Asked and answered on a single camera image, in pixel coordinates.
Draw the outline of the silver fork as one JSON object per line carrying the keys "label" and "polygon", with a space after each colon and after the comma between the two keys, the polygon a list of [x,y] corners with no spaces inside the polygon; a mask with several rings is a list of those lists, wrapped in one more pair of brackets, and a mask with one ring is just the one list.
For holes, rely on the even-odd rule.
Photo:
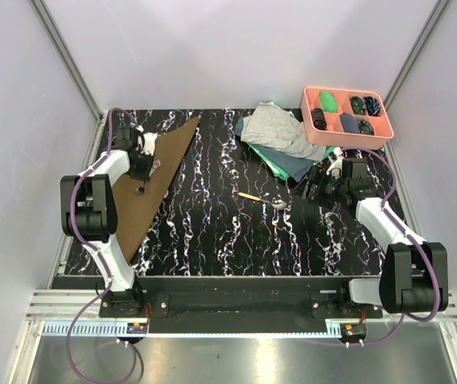
{"label": "silver fork", "polygon": [[145,185],[150,181],[150,178],[151,176],[153,175],[153,173],[161,166],[161,161],[158,160],[158,159],[155,159],[153,161],[153,164],[152,164],[152,167],[150,168],[149,170],[149,174],[148,174],[148,177],[146,178],[146,180],[144,180],[139,186],[138,188],[136,189],[136,192],[138,194],[143,194],[145,192]]}

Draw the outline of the brown cloth napkin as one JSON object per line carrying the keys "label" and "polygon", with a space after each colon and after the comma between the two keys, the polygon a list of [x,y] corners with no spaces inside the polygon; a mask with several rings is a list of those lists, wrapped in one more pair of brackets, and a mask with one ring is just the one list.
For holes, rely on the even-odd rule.
{"label": "brown cloth napkin", "polygon": [[114,202],[118,214],[115,232],[122,251],[122,260],[130,262],[141,246],[162,200],[176,175],[200,122],[192,118],[185,125],[163,135],[156,142],[152,164],[155,159],[161,166],[153,173],[145,185],[145,192],[138,194],[136,189],[144,180],[130,178],[123,174],[113,185]]}

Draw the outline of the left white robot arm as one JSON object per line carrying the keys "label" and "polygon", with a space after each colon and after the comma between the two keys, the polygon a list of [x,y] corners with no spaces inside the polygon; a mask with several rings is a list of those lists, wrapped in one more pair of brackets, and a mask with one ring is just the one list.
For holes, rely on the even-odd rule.
{"label": "left white robot arm", "polygon": [[129,317],[139,315],[145,298],[132,290],[134,273],[118,243],[118,212],[113,185],[127,176],[136,181],[138,194],[154,173],[158,135],[141,126],[118,130],[100,157],[77,175],[60,181],[62,230],[78,240],[92,256],[104,278],[106,290],[122,292],[117,307]]}

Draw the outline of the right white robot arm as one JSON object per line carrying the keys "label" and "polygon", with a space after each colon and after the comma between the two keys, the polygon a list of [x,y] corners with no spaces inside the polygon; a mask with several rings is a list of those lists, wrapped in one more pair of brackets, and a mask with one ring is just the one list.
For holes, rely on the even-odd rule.
{"label": "right white robot arm", "polygon": [[429,321],[448,306],[447,249],[409,228],[383,201],[363,164],[344,161],[307,179],[307,199],[326,209],[341,206],[367,228],[385,253],[378,278],[353,278],[335,297],[336,310],[353,317],[364,305]]}

